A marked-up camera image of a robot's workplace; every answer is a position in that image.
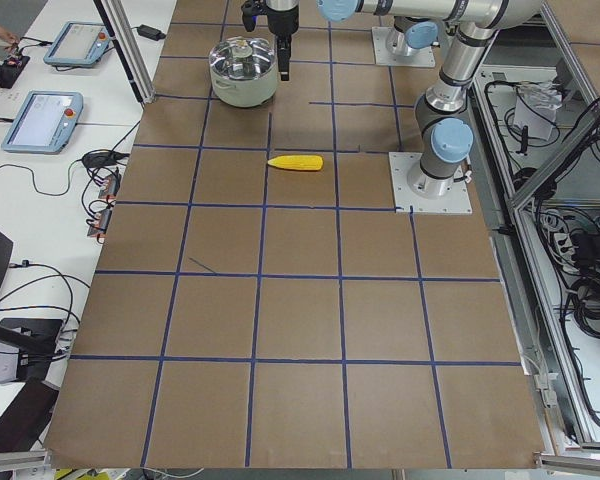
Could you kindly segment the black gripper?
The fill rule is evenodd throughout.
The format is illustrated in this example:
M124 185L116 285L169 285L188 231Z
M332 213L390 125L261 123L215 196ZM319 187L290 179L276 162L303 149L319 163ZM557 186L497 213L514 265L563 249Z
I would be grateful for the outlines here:
M266 0L268 28L276 37L278 71L282 81L290 80L292 35L299 28L298 0Z

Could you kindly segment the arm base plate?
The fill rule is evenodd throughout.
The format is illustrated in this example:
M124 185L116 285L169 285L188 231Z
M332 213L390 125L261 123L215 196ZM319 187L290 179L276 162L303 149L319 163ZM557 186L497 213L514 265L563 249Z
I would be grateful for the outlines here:
M373 27L375 64L433 68L435 58L432 44L437 39L437 33L438 29L432 23L412 26L405 32L399 32L394 27Z
M470 215L467 182L460 165L450 178L425 175L419 152L390 152L389 164L395 210L398 213Z

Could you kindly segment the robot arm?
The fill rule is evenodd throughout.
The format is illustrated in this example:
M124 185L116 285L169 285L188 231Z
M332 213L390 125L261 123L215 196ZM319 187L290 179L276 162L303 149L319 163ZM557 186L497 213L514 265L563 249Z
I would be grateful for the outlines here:
M392 55L413 56L430 47L437 40L438 31L438 25L428 18L395 16L385 47Z
M458 24L438 79L416 103L416 119L424 143L419 163L407 174L417 195L438 199L454 183L454 174L473 144L471 128L453 117L464 106L471 86L499 31L518 26L535 15L540 1L318 1L330 22L357 13L391 15Z

